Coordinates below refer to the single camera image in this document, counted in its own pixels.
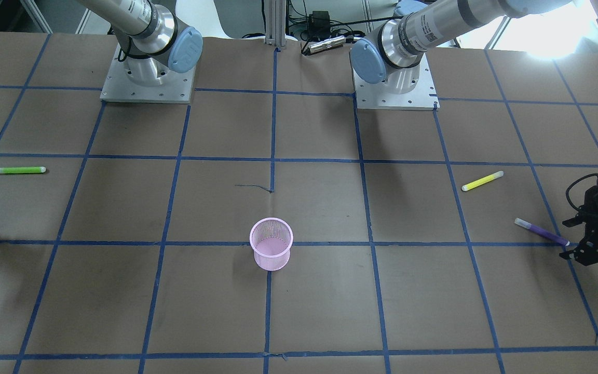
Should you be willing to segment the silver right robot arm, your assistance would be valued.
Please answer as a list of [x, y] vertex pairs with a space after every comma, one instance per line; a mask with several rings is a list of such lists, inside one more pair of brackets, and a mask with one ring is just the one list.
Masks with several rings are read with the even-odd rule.
[[150, 1], [83, 1], [109, 22], [119, 44], [101, 98], [107, 102], [189, 101], [202, 35]]

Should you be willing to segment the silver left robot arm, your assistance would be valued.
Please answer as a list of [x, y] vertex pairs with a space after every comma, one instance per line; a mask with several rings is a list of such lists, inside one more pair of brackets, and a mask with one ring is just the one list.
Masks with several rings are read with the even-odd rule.
[[[350, 62], [354, 76], [369, 85], [381, 85], [394, 73], [420, 65], [425, 52], [458, 36], [481, 28], [501, 16], [522, 18], [545, 14], [565, 5], [565, 1], [438, 1], [415, 7], [385, 21], [372, 33], [354, 43]], [[585, 191], [583, 204], [574, 205], [572, 187], [565, 190], [567, 203], [575, 216], [563, 221], [565, 227], [584, 225], [583, 238], [574, 249], [560, 254], [584, 266], [598, 264], [598, 173], [595, 184]]]

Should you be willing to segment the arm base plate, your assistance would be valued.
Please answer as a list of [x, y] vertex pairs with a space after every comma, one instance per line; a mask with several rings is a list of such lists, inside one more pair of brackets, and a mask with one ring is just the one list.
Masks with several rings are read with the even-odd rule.
[[105, 102], [190, 104], [196, 68], [176, 73], [154, 59], [123, 58], [117, 46], [100, 93]]
[[376, 84], [364, 81], [356, 71], [352, 76], [359, 109], [432, 111], [440, 107], [427, 55], [416, 66], [388, 68], [385, 79]]

